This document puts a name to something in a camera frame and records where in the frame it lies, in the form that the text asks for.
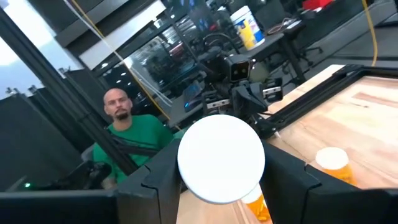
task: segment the red object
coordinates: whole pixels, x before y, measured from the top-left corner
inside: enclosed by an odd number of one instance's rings
[[[304,9],[317,9],[319,7],[325,7],[327,4],[333,2],[333,0],[306,0],[303,2]]]

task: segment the man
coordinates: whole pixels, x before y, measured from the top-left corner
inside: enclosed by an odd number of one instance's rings
[[[113,119],[113,123],[109,126],[113,134],[132,141],[135,146],[153,147],[157,151],[171,142],[174,138],[173,134],[155,116],[150,114],[132,116],[131,108],[132,101],[125,91],[113,88],[105,93],[104,110]],[[130,157],[139,166],[149,159],[147,156],[132,154]],[[121,169],[97,143],[94,145],[94,161],[106,162],[112,166],[111,175],[103,182],[104,188],[114,187],[126,178]]]

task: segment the beard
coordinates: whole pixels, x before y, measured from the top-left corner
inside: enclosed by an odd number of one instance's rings
[[[123,110],[119,114],[115,115],[115,118],[120,120],[120,121],[128,119],[128,117],[130,117],[130,114],[127,111],[125,111],[125,110]]]

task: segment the wooden surface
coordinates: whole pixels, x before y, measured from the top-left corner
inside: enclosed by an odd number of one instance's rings
[[[326,80],[342,65],[331,65],[269,107],[275,113]],[[294,124],[269,143],[317,167],[318,150],[344,149],[358,187],[398,187],[398,81],[363,78]],[[241,202],[210,205],[190,192],[180,198],[178,224],[260,223]]]

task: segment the plastic cup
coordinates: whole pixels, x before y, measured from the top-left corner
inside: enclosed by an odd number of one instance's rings
[[[347,153],[337,147],[326,147],[317,152],[315,158],[323,172],[351,185],[356,185]]]
[[[242,202],[250,208],[259,221],[271,219],[260,185],[257,184],[249,194],[243,197]]]

